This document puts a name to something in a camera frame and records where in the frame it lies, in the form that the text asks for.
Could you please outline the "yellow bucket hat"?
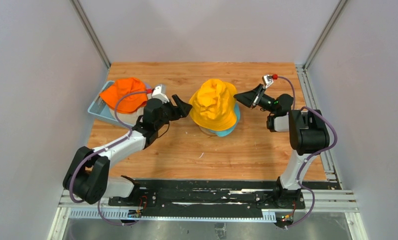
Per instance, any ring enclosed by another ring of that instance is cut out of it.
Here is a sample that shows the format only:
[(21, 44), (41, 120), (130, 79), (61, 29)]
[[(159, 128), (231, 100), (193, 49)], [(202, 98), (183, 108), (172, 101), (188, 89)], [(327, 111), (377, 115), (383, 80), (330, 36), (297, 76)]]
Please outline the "yellow bucket hat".
[(191, 96), (191, 119), (198, 125), (212, 130), (222, 130), (235, 122), (233, 113), (238, 91), (229, 82), (217, 78), (205, 81)]

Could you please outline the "orange bucket hat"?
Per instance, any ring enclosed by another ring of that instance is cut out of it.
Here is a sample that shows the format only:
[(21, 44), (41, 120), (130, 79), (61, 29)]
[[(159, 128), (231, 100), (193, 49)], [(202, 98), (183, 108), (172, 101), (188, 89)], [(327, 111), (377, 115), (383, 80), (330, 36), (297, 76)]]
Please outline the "orange bucket hat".
[(111, 109), (121, 114), (132, 114), (144, 107), (151, 88), (135, 77), (117, 79), (99, 96)]

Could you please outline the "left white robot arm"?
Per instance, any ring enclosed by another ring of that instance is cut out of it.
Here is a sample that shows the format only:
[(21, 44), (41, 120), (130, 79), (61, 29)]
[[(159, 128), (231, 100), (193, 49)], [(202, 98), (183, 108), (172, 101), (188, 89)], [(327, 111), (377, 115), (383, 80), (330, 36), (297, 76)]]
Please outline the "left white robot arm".
[(173, 100), (151, 98), (143, 115), (123, 136), (96, 148), (80, 147), (67, 170), (62, 185), (74, 203), (98, 203), (102, 198), (120, 197), (127, 206), (136, 206), (140, 193), (127, 176), (110, 177), (111, 168), (130, 155), (148, 148), (159, 137), (159, 130), (171, 121), (186, 118), (192, 105), (176, 94)]

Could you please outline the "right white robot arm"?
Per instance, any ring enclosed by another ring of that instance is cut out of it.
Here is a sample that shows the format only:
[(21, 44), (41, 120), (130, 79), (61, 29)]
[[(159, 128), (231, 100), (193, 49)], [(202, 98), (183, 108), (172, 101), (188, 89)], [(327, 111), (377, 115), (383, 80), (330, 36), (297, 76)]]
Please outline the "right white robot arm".
[(291, 203), (297, 203), (301, 198), (301, 184), (312, 160), (330, 143), (326, 124), (317, 118), (321, 112), (294, 109), (293, 96), (283, 93), (273, 98), (265, 93), (262, 84), (253, 90), (237, 93), (234, 98), (251, 109), (258, 106), (268, 111), (266, 127), (270, 132), (289, 134), (292, 153), (287, 167), (277, 178), (270, 196), (259, 200), (257, 204), (272, 204), (284, 209)]

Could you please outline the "teal bucket hat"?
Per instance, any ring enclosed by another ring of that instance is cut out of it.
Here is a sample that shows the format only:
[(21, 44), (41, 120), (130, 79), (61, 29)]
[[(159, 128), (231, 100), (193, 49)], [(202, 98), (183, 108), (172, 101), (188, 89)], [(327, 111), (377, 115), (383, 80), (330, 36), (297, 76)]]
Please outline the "teal bucket hat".
[(228, 135), (230, 135), (237, 127), (238, 123), (240, 122), (241, 119), (241, 111), (240, 111), (240, 107), (239, 104), (236, 103), (233, 107), (233, 113), (235, 116), (235, 121), (232, 125), (225, 127), (222, 130), (214, 130), (214, 129), (210, 129), (210, 128), (205, 128), (205, 132), (210, 134), (211, 136), (217, 136), (217, 137), (226, 137)]

